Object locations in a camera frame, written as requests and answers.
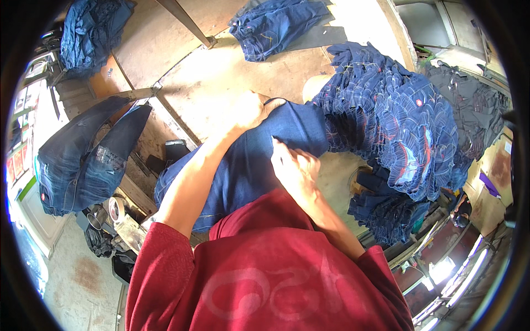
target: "stack of jeans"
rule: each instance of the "stack of jeans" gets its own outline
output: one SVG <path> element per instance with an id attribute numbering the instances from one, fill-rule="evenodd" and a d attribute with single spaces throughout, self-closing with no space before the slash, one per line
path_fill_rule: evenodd
<path id="1" fill-rule="evenodd" d="M 364 225 L 380 244 L 389 246 L 401 241 L 406 243 L 413 225 L 421 220 L 429 210 L 426 198 L 414 202 L 405 193 L 386 185 L 390 172 L 375 160 L 368 164 L 372 173 L 359 172 L 357 183 L 371 190 L 355 194 L 350 200 L 348 214 L 353 215 L 359 225 Z"/>
<path id="2" fill-rule="evenodd" d="M 76 116 L 42 145 L 35 171 L 45 213 L 79 212 L 114 194 L 152 108 L 131 108 L 92 145 L 101 127 L 130 101 L 112 96 Z"/>
<path id="3" fill-rule="evenodd" d="M 250 62 L 265 61 L 283 51 L 330 12 L 322 2 L 269 0 L 236 17 L 230 33 Z"/>
<path id="4" fill-rule="evenodd" d="M 128 0 L 76 0 L 66 14 L 60 59 L 67 77 L 88 78 L 107 64 L 132 15 Z"/>
<path id="5" fill-rule="evenodd" d="M 388 186 L 435 201 L 452 178 L 453 110 L 424 76 L 370 43 L 328 48 L 335 75 L 313 98 L 324 109 L 331 152 L 351 151 L 390 170 Z"/>
<path id="6" fill-rule="evenodd" d="M 289 148 L 300 148 L 317 157 L 329 146 L 322 109 L 292 102 L 274 109 L 258 127 L 242 134 L 223 156 L 193 231 L 205 232 L 221 218 L 281 187 L 270 162 L 271 136 Z M 157 207 L 180 170 L 199 149 L 200 146 L 160 174 L 155 186 Z"/>

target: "hand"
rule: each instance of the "hand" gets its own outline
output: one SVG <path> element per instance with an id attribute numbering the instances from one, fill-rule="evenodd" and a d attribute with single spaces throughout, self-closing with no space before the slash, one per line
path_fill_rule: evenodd
<path id="1" fill-rule="evenodd" d="M 253 129 L 260 125 L 276 107 L 286 103 L 285 99 L 274 99 L 264 105 L 269 99 L 270 97 L 251 90 L 241 94 L 234 105 L 233 128 L 240 133 Z"/>
<path id="2" fill-rule="evenodd" d="M 319 175 L 320 160 L 301 149 L 289 149 L 272 139 L 272 167 L 276 177 L 296 203 L 306 210 L 317 198 L 316 178 Z"/>

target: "red shirt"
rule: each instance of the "red shirt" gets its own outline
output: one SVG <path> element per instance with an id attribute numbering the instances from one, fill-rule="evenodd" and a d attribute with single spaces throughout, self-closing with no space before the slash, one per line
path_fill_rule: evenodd
<path id="1" fill-rule="evenodd" d="M 136 259 L 126 330 L 413 330 L 381 247 L 356 263 L 274 190 L 222 219 L 193 252 L 154 223 Z"/>

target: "red sleeve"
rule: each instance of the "red sleeve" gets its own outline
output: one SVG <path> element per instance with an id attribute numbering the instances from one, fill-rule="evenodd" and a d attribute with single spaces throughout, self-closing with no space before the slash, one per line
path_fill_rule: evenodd
<path id="1" fill-rule="evenodd" d="M 126 330 L 166 330 L 195 267 L 189 239 L 153 223 L 132 272 Z"/>
<path id="2" fill-rule="evenodd" d="M 385 297 L 402 330 L 414 330 L 409 307 L 388 267 L 381 246 L 370 247 L 357 259 L 357 265 Z"/>

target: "tape roll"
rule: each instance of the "tape roll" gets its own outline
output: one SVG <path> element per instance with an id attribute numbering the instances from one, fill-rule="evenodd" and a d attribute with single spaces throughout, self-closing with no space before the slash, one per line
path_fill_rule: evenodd
<path id="1" fill-rule="evenodd" d="M 125 204 L 122 198 L 113 196 L 109 199 L 109 216 L 115 225 L 125 220 Z"/>

